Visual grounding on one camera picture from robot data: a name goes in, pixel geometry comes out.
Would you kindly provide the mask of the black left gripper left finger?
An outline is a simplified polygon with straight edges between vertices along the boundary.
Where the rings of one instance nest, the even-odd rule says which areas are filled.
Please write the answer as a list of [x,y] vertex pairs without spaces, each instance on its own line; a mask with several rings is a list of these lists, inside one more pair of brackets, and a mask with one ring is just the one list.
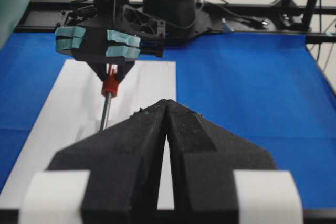
[[135,223],[158,203],[165,99],[59,150],[36,173],[20,223]]

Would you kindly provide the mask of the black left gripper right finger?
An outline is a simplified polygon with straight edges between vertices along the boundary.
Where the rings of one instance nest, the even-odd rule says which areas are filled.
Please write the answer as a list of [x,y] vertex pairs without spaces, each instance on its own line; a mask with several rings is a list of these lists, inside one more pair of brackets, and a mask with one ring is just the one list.
[[167,103],[178,223],[303,223],[290,172],[263,148]]

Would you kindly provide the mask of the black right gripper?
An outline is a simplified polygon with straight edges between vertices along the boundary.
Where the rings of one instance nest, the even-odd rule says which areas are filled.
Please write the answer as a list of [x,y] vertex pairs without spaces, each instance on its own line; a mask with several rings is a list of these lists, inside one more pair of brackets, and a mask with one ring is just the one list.
[[[79,7],[77,1],[70,3],[71,11],[65,23],[60,27],[81,26],[107,28],[141,38],[140,54],[161,57],[165,40],[165,22],[153,18],[140,10],[126,4],[116,12],[109,10],[105,14],[98,12],[93,4]],[[87,63],[98,78],[105,82],[108,78],[106,63]],[[116,81],[122,82],[133,68],[134,62],[126,62],[117,66]]]

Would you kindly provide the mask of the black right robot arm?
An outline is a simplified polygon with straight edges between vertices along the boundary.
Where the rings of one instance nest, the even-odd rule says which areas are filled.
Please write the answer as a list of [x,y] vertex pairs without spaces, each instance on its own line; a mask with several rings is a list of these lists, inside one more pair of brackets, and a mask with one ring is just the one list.
[[139,55],[161,57],[165,44],[183,43],[211,26],[196,0],[143,0],[140,8],[130,0],[93,0],[83,8],[80,3],[71,2],[65,24],[55,31],[56,51],[86,62],[101,81],[108,78],[108,65],[121,82]]

